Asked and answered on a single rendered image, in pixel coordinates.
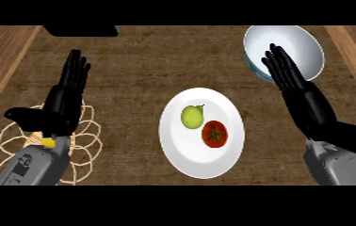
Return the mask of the white oval plate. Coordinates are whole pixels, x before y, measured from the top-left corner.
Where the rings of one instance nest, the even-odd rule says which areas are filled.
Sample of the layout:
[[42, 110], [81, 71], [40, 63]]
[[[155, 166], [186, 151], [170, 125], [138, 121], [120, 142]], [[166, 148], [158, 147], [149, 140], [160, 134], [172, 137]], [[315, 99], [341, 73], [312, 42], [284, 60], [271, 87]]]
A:
[[[197, 129], [186, 128], [180, 120], [189, 105], [203, 106], [203, 125]], [[204, 126], [211, 121], [226, 128], [226, 143], [219, 148], [211, 148], [203, 141]], [[163, 110], [158, 135], [166, 157], [183, 174], [200, 179], [223, 175], [240, 159], [245, 143], [244, 121], [235, 104], [213, 89], [182, 91]]]

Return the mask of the green pear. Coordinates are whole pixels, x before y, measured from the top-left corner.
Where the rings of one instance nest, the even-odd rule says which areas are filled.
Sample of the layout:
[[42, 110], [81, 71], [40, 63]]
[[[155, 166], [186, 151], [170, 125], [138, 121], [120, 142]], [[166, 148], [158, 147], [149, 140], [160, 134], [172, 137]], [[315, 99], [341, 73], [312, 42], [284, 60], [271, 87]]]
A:
[[203, 125], [203, 105], [189, 105], [180, 113], [180, 121], [188, 129], [198, 129]]

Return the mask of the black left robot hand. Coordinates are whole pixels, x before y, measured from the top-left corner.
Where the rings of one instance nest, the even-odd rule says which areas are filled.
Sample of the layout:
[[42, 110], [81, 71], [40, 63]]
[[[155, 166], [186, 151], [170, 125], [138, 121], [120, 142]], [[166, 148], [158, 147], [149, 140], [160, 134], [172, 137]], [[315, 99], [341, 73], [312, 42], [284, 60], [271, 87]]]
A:
[[5, 112], [5, 117], [16, 122], [25, 132], [40, 132], [45, 137], [73, 135], [80, 123], [89, 70], [90, 64], [81, 51], [73, 49], [43, 108], [14, 107]]

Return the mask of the red tomato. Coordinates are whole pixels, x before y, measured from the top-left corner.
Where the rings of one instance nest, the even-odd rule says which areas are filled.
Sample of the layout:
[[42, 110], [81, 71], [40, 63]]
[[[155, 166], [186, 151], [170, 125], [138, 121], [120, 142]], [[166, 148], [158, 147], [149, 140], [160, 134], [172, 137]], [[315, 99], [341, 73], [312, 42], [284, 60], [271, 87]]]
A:
[[203, 127], [203, 142], [210, 148], [222, 148], [226, 145], [228, 130], [219, 121], [210, 121]]

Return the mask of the yellow lemon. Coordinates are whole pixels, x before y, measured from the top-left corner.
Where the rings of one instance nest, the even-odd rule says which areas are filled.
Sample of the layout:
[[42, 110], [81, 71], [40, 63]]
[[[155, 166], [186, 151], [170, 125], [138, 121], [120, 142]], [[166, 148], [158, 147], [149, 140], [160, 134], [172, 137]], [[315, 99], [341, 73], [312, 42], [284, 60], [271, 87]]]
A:
[[56, 147], [56, 141], [50, 137], [45, 137], [42, 139], [42, 145], [47, 148], [55, 148]]

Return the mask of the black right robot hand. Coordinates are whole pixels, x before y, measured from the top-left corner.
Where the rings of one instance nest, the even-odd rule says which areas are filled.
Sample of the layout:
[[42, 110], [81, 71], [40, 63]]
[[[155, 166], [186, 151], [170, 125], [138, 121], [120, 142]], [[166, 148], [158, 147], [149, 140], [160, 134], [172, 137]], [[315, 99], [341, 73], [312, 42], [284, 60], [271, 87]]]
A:
[[269, 69], [303, 135], [356, 153], [356, 125], [338, 121], [321, 89], [305, 79], [297, 64], [281, 46], [271, 44], [262, 62]]

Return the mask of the white bowl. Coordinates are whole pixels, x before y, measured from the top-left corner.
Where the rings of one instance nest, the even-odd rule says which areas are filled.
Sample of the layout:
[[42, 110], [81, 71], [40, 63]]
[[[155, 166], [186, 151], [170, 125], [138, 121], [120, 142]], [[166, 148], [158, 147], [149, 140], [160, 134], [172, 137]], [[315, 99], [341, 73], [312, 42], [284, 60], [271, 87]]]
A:
[[248, 28], [244, 36], [244, 57], [253, 73], [266, 82], [273, 82], [262, 62], [272, 43], [284, 48], [305, 79], [312, 81], [324, 70], [324, 51], [312, 34], [297, 25], [253, 25]]

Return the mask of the black appliance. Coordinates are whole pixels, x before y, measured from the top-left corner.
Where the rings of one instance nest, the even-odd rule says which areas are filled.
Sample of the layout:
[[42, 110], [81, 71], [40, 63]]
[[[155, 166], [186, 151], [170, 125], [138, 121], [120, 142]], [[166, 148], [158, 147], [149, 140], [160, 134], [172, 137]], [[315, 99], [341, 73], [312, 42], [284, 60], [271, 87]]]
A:
[[56, 37], [117, 37], [118, 31], [114, 25], [67, 26], [45, 25], [49, 33]]

